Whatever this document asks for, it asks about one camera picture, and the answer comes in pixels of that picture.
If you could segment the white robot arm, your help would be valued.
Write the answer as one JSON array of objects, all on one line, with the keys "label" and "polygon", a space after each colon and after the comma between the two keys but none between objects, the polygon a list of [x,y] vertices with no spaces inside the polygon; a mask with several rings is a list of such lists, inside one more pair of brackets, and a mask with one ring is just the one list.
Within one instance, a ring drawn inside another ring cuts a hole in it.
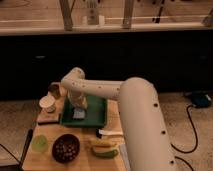
[{"label": "white robot arm", "polygon": [[131,171],[178,171],[158,93],[140,77],[125,81],[87,80],[75,67],[61,79],[69,93],[117,102]]}]

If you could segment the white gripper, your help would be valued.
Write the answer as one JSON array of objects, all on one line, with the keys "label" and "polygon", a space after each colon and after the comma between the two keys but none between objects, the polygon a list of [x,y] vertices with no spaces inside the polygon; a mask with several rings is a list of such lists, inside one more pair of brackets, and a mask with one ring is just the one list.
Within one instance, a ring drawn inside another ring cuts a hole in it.
[{"label": "white gripper", "polygon": [[86,97],[83,93],[80,93],[80,94],[69,93],[68,98],[73,107],[87,109],[88,104],[87,104]]}]

